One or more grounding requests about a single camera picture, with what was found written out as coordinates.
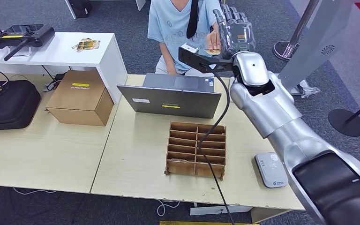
light blue t-shirt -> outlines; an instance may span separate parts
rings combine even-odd
[[[179,70],[191,68],[179,61],[179,47],[184,43],[199,48],[199,54],[210,56],[204,51],[207,49],[206,36],[210,33],[210,27],[216,22],[213,10],[218,9],[221,12],[218,0],[199,0],[196,33],[191,39],[187,39],[191,1],[188,0],[184,9],[179,11],[171,0],[151,0],[147,37],[166,44],[174,66]]]

yellow tape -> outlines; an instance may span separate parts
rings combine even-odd
[[[72,83],[72,86],[76,87],[89,87],[90,85],[87,83]]]
[[[9,35],[9,36],[3,36],[2,38],[22,38],[22,35]]]
[[[180,106],[174,106],[174,105],[162,105],[162,107],[180,109]]]

cardboard divider tray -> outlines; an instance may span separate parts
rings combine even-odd
[[[226,127],[218,125],[202,142],[212,125],[171,122],[169,127],[165,174],[213,177],[206,158],[217,178],[223,179],[226,164]]]

gray carpet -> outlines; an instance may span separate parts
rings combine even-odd
[[[279,72],[285,63],[271,51],[272,45],[289,39],[299,19],[288,0],[227,0],[239,11],[247,13],[253,23],[257,40],[257,52],[266,61],[267,68]],[[148,40],[147,22],[149,2],[141,12],[133,1],[94,2],[94,9],[87,19],[73,20],[63,0],[31,1],[0,0],[0,28],[22,23],[49,23],[57,31],[114,32],[127,68],[132,74],[154,71],[160,56],[157,43]],[[308,81],[322,92],[308,99],[295,98],[297,108],[304,121],[334,146],[360,160],[360,137],[350,138],[337,133],[328,123],[327,115],[332,109],[350,108],[353,103],[347,90],[330,63],[316,70]],[[132,199],[112,196],[82,195],[73,193],[38,193],[21,196],[12,190],[0,187],[0,224],[144,224],[157,225],[156,200]],[[53,206],[51,211],[33,218],[22,218],[19,214],[31,215]],[[182,203],[178,209],[169,209],[165,219],[193,221],[228,221],[226,215],[190,217],[189,207]],[[238,222],[250,222],[248,213],[235,214]],[[315,224],[301,211],[289,212],[262,223],[263,225]]]

laptop sticker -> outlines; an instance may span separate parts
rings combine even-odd
[[[132,98],[134,102],[142,102],[142,103],[150,103],[148,99],[142,99],[142,98]]]

